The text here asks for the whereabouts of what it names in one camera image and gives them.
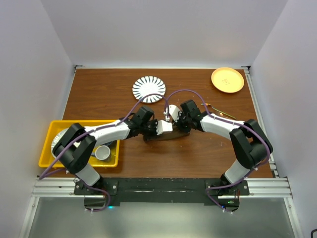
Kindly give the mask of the brown cloth napkin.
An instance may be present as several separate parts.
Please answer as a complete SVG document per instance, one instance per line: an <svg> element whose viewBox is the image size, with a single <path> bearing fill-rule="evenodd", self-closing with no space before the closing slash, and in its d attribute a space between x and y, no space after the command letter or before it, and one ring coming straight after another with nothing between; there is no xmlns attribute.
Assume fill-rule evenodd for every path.
<svg viewBox="0 0 317 238"><path fill-rule="evenodd" d="M166 141L166 140L174 140L180 137L185 137L190 135L189 132L180 131L178 129L172 131L172 132L164 132L160 135L152 135L152 136L143 136L143 140L145 142L148 141Z"/></svg>

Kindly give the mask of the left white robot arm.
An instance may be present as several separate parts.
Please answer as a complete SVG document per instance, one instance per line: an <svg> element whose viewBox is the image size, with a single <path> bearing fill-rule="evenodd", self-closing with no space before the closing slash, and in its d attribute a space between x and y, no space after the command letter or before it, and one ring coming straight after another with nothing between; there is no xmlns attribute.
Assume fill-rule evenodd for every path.
<svg viewBox="0 0 317 238"><path fill-rule="evenodd" d="M83 182L88 192L98 194L104 190L104 179L89 163L93 150L106 143L129 139L140 134L157 136L159 121L154 119L153 115L152 109L143 106L132 115L132 118L126 116L97 126L74 123L54 138L52 155L67 171Z"/></svg>

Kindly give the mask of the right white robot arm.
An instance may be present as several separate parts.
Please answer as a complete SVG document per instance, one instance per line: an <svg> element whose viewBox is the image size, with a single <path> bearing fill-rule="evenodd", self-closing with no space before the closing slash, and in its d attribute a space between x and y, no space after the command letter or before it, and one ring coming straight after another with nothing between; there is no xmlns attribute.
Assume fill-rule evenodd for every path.
<svg viewBox="0 0 317 238"><path fill-rule="evenodd" d="M254 119L236 121L217 116L209 111L201 112L193 100L170 105L169 115L175 126L185 133L191 130L217 134L231 141L236 160L222 174L218 186L210 190L222 190L227 195L233 194L252 171L268 162L273 152L272 144Z"/></svg>

